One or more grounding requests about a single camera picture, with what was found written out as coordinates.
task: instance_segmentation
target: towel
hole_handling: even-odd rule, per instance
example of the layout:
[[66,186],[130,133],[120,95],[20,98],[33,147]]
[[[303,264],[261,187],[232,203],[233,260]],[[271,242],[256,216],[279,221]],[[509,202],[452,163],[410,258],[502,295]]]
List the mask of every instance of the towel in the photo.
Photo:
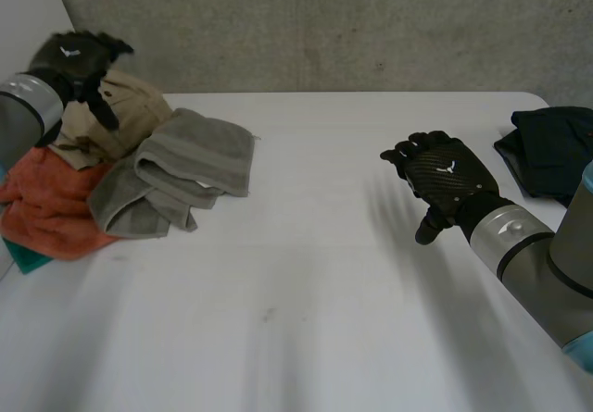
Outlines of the towel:
[[221,194],[248,195],[253,149],[245,128],[178,108],[97,185],[89,207],[108,234],[161,237],[171,223],[193,231],[191,206],[211,209]]
[[96,226],[86,198],[110,169],[76,171],[48,148],[33,148],[0,187],[0,233],[13,243],[58,259],[78,259],[117,241]]
[[158,89],[114,69],[101,81],[99,92],[120,121],[120,128],[106,130],[87,104],[71,102],[64,111],[60,134],[50,145],[75,169],[116,162],[172,116]]

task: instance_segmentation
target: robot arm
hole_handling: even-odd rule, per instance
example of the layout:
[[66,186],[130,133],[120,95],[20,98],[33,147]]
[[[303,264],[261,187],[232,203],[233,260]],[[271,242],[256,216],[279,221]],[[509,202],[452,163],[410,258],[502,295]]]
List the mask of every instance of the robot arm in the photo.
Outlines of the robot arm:
[[0,84],[0,178],[62,119],[69,96],[47,81],[24,73]]
[[54,34],[28,72],[0,83],[0,179],[33,146],[52,143],[68,102],[86,102],[108,130],[118,119],[98,92],[109,66],[132,48],[104,33]]
[[416,233],[432,242],[459,225],[471,248],[562,350],[593,373],[593,163],[554,233],[498,195],[459,139],[416,133],[381,154],[430,205]]

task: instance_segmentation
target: black cloth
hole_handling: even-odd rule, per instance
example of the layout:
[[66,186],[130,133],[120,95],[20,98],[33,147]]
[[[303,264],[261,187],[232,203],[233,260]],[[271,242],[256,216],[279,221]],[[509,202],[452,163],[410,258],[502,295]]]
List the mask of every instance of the black cloth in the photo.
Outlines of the black cloth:
[[514,179],[532,197],[570,205],[593,160],[593,110],[556,106],[515,111],[517,130],[494,143]]

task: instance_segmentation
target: carbon fiber robotic hand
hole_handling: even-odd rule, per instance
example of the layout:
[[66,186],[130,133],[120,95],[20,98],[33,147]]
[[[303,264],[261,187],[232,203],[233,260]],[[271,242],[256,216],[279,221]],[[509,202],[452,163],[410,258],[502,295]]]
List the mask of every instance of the carbon fiber robotic hand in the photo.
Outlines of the carbon fiber robotic hand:
[[[50,84],[64,105],[73,100],[86,102],[99,123],[114,131],[120,124],[99,93],[99,85],[110,65],[126,53],[133,53],[133,49],[103,32],[97,35],[88,31],[54,34],[37,51],[27,74]],[[60,128],[61,120],[37,146],[52,143]]]
[[429,205],[417,243],[431,243],[443,229],[481,219],[483,203],[511,203],[499,197],[497,182],[472,150],[442,131],[414,133],[381,158],[395,165],[399,177]]

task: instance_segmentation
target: beige cloth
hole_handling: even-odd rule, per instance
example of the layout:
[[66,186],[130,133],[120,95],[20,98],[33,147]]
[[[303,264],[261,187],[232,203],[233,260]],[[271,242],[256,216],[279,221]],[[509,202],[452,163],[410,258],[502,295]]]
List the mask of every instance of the beige cloth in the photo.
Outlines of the beige cloth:
[[106,130],[88,105],[69,103],[60,134],[50,148],[75,169],[126,156],[172,115],[161,91],[120,71],[110,70],[99,91],[120,121],[120,129]]

